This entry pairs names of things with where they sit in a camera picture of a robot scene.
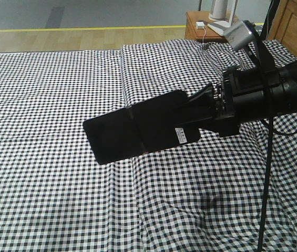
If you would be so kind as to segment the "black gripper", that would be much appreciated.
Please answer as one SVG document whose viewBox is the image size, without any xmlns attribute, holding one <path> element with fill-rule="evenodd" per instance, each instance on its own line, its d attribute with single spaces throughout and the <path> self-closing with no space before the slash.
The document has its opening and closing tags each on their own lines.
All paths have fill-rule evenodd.
<svg viewBox="0 0 297 252">
<path fill-rule="evenodd" d="M 285 112 L 285 91 L 279 71 L 274 68 L 237 70 L 229 67 L 220 83 L 208 84 L 189 96 L 182 105 L 210 105 L 210 114 L 185 114 L 176 126 L 194 127 L 218 133 L 220 137 L 239 134 L 240 124 L 276 117 Z"/>
</svg>

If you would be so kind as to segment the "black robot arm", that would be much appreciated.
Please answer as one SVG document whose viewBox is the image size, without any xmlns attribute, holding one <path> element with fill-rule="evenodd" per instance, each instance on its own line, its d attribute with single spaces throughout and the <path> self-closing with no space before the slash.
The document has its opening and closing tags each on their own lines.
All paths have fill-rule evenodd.
<svg viewBox="0 0 297 252">
<path fill-rule="evenodd" d="M 239 134 L 242 123 L 297 112 L 297 61 L 269 71 L 228 67 L 222 77 L 220 83 L 206 86 L 177 109 L 177 127 L 229 137 Z"/>
</svg>

